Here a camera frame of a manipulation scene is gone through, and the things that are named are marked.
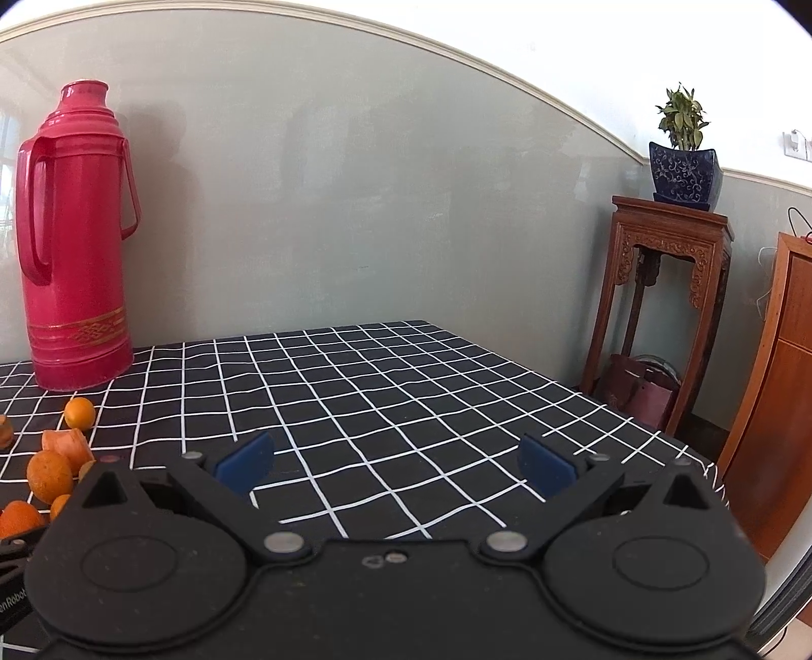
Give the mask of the blue ceramic plant pot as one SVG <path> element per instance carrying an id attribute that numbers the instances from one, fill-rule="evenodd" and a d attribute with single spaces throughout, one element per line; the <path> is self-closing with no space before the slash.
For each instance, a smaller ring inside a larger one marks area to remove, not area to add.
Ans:
<path id="1" fill-rule="evenodd" d="M 677 150 L 648 144 L 654 200 L 713 212 L 723 186 L 723 171 L 714 148 Z"/>

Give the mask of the orange fruit front left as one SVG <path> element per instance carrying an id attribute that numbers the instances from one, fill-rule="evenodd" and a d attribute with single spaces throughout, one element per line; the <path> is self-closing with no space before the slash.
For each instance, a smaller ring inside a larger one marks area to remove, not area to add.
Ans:
<path id="1" fill-rule="evenodd" d="M 30 491 L 39 501 L 50 505 L 62 495 L 70 495 L 74 488 L 69 462 L 58 452 L 36 452 L 26 466 L 26 479 Z"/>

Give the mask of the orange with brown top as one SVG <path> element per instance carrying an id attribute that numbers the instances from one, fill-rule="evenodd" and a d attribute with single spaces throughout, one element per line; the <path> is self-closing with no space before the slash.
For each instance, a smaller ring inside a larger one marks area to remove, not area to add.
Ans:
<path id="1" fill-rule="evenodd" d="M 7 415 L 0 415 L 0 448 L 8 447 L 14 441 L 14 427 Z"/>

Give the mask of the carved wooden plant stand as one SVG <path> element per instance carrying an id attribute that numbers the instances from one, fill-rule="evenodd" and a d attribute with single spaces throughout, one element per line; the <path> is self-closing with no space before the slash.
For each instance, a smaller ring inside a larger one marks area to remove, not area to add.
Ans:
<path id="1" fill-rule="evenodd" d="M 580 389 L 592 393 L 617 326 L 623 355 L 672 361 L 681 386 L 662 423 L 674 435 L 692 411 L 716 341 L 731 271 L 731 221 L 635 196 L 613 198 L 603 283 Z"/>

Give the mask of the round orange fruit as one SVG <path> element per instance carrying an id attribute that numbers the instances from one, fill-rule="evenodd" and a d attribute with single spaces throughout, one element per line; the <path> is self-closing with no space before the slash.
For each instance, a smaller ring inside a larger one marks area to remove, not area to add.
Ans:
<path id="1" fill-rule="evenodd" d="M 95 406 L 87 398 L 71 398 L 63 409 L 63 420 L 70 429 L 85 432 L 93 427 L 96 419 Z"/>

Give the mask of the black white grid tablecloth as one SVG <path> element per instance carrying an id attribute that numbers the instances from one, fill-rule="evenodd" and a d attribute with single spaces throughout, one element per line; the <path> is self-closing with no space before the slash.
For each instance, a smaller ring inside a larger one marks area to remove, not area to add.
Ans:
<path id="1" fill-rule="evenodd" d="M 610 455 L 633 477 L 688 454 L 673 437 L 423 320 L 145 346 L 84 390 L 96 458 L 155 474 L 172 456 L 268 433 L 252 505 L 303 535 L 478 540 L 544 506 L 523 436 Z"/>

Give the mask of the red thermos flask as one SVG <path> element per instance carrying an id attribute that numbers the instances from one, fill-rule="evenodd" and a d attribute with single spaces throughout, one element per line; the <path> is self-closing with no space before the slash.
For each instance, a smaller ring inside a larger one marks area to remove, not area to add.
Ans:
<path id="1" fill-rule="evenodd" d="M 126 322 L 122 202 L 136 204 L 131 150 L 108 86 L 70 82 L 18 150 L 15 236 L 33 370 L 70 392 L 118 377 L 133 353 Z"/>

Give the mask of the maroon handbag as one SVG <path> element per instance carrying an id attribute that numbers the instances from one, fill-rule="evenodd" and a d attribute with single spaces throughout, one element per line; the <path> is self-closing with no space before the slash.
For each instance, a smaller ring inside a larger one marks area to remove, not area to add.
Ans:
<path id="1" fill-rule="evenodd" d="M 663 431 L 681 382 L 657 361 L 614 353 L 601 374 L 595 398 L 643 425 Z"/>

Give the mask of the orange wooden cabinet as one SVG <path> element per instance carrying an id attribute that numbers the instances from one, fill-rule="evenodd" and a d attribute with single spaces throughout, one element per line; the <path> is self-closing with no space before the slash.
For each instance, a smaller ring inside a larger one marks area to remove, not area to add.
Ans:
<path id="1" fill-rule="evenodd" d="M 752 374 L 719 460 L 729 507 L 762 559 L 810 498 L 810 243 L 777 239 Z"/>

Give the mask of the green potted plant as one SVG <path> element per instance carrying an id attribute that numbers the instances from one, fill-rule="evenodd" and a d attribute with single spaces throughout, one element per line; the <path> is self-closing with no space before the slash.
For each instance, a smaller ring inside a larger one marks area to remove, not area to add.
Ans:
<path id="1" fill-rule="evenodd" d="M 703 131 L 710 125 L 702 105 L 696 100 L 695 89 L 681 82 L 666 90 L 667 101 L 658 106 L 658 129 L 667 134 L 671 147 L 681 151 L 698 151 L 703 143 Z"/>

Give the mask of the orange fruit bottom left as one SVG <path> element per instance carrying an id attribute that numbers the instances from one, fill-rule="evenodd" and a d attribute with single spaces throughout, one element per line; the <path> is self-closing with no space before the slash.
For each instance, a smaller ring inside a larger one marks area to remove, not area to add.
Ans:
<path id="1" fill-rule="evenodd" d="M 26 501 L 11 501 L 0 516 L 0 538 L 15 538 L 46 525 L 47 521 L 36 506 Z"/>

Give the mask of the cut orange fruit piece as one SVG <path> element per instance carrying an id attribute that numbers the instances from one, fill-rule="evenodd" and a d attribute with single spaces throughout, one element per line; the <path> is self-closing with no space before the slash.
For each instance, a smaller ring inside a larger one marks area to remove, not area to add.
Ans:
<path id="1" fill-rule="evenodd" d="M 44 431 L 41 435 L 41 448 L 62 455 L 74 476 L 88 462 L 93 461 L 91 448 L 80 429 L 62 429 L 61 431 Z"/>

